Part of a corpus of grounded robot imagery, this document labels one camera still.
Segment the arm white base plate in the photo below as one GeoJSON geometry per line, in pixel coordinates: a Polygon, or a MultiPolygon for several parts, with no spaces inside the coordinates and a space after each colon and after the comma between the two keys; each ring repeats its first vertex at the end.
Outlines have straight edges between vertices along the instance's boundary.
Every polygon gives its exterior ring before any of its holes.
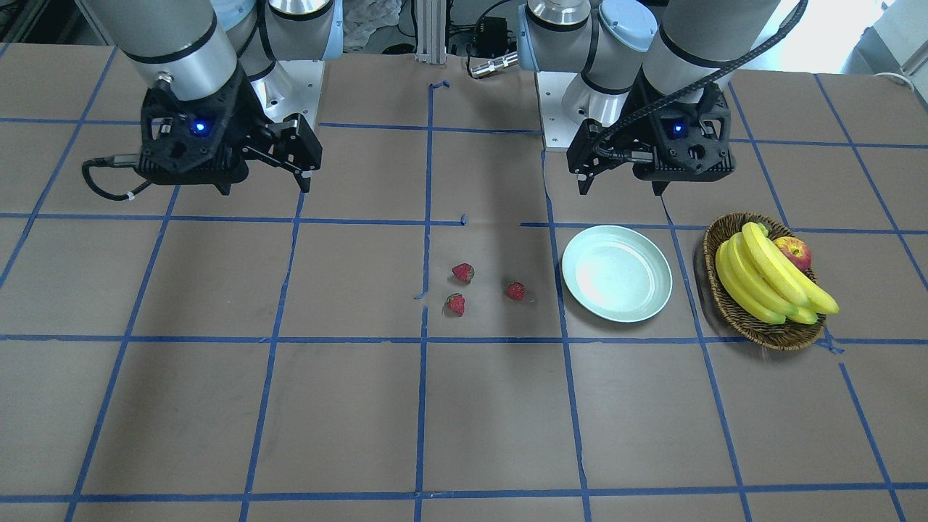
{"type": "Polygon", "coordinates": [[[265,115],[281,123],[289,115],[299,113],[314,128],[326,66],[326,62],[317,60],[276,62],[268,74],[252,80],[265,115]]]}
{"type": "Polygon", "coordinates": [[[566,152],[580,123],[593,119],[609,128],[620,118],[636,73],[621,80],[623,88],[615,94],[606,92],[581,73],[538,72],[536,87],[544,148],[549,152],[566,152]]]}

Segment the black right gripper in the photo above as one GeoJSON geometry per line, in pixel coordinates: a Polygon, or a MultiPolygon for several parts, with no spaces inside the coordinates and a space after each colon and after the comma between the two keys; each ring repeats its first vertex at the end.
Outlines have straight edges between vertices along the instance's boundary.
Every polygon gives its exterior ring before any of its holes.
{"type": "Polygon", "coordinates": [[[144,96],[137,174],[156,185],[211,185],[228,195],[247,178],[247,162],[261,161],[288,170],[299,190],[310,192],[323,147],[305,115],[272,123],[239,65],[205,98],[179,99],[176,83],[161,72],[144,96]]]}

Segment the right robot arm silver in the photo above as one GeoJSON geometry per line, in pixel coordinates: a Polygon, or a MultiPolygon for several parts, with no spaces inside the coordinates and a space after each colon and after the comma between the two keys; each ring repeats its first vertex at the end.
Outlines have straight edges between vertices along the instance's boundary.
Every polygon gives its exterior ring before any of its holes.
{"type": "Polygon", "coordinates": [[[308,121],[305,90],[284,62],[325,62],[344,50],[341,1],[80,1],[90,23],[146,83],[141,148],[93,158],[83,181],[110,201],[95,167],[130,168],[143,189],[212,186],[228,195],[249,162],[293,175],[302,193],[323,148],[308,121]]]}

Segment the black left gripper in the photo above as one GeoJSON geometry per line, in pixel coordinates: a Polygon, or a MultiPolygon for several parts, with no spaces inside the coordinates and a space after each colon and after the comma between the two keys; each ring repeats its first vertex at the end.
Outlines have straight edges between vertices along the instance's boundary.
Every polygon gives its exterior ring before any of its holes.
{"type": "Polygon", "coordinates": [[[584,120],[566,152],[578,192],[589,194],[597,175],[631,163],[633,174],[652,182],[656,197],[662,197],[671,182],[713,182],[734,172],[730,151],[732,111],[716,83],[697,89],[696,100],[673,100],[617,132],[613,148],[619,159],[595,151],[595,141],[604,128],[595,120],[584,120]]]}

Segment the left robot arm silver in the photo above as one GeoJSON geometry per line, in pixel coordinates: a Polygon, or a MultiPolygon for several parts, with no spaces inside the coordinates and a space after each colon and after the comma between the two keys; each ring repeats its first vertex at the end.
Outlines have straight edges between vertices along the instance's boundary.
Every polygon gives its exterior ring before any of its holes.
{"type": "Polygon", "coordinates": [[[776,1],[527,1],[519,6],[520,66],[574,73],[582,93],[564,108],[577,129],[568,170],[586,195],[629,163],[656,195],[673,182],[732,174],[733,72],[756,46],[776,1]]]}

